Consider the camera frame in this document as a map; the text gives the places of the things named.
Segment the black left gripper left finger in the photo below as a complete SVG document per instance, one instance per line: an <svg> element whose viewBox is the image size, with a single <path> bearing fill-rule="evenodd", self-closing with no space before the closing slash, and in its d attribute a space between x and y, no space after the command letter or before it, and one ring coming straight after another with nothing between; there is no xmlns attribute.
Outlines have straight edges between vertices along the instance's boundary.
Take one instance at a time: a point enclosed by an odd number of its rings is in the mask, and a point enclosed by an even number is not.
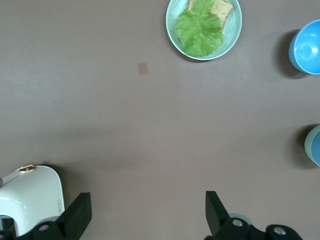
<svg viewBox="0 0 320 240"><path fill-rule="evenodd" d="M91 219L91 194L82 192L55 221L39 223L26 234L17 237L8 230L2 230L0 238L2 240L79 240Z"/></svg>

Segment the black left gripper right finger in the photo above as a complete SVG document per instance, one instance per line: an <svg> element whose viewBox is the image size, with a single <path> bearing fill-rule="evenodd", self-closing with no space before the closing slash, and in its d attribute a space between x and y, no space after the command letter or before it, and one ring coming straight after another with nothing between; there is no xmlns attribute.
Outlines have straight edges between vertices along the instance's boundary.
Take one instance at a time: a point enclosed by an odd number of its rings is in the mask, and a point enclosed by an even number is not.
<svg viewBox="0 0 320 240"><path fill-rule="evenodd" d="M230 216L215 191L205 193L205 217L211 235L207 240L300 240L292 228L272 224L261 231L238 215Z"/></svg>

